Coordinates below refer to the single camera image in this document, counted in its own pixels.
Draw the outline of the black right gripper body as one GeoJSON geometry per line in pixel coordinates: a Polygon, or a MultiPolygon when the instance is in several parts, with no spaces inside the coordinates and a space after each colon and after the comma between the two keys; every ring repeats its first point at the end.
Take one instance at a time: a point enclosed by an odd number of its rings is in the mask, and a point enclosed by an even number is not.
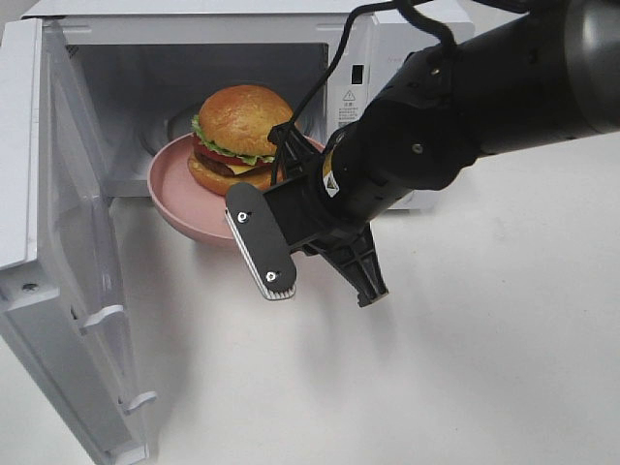
{"type": "Polygon", "coordinates": [[[383,211],[383,181],[334,159],[282,163],[284,178],[265,193],[288,244],[324,257],[374,252],[369,222],[383,211]]]}

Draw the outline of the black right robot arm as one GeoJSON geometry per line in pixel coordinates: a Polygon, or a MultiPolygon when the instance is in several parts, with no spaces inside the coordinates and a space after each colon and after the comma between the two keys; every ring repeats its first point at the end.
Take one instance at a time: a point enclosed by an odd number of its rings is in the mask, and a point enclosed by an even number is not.
{"type": "Polygon", "coordinates": [[[410,53],[360,119],[315,148],[273,127],[286,180],[259,200],[267,242],[247,262],[263,295],[291,295],[291,255],[319,255],[360,305],[386,294],[370,222],[416,190],[439,191],[478,159],[619,128],[619,5],[502,1],[517,19],[464,43],[416,1],[387,7],[436,39],[410,53]]]}

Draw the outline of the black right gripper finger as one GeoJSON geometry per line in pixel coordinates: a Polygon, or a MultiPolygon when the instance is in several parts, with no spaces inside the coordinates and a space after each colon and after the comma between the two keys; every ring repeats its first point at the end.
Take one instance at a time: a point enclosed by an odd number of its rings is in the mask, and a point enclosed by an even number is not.
{"type": "Polygon", "coordinates": [[[276,146],[271,182],[277,182],[279,173],[284,180],[305,176],[309,182],[318,181],[319,164],[324,159],[321,145],[316,145],[289,122],[274,126],[267,139],[276,146]]]}
{"type": "Polygon", "coordinates": [[[371,305],[388,294],[370,227],[344,238],[317,239],[314,248],[355,288],[359,307],[371,305]]]}

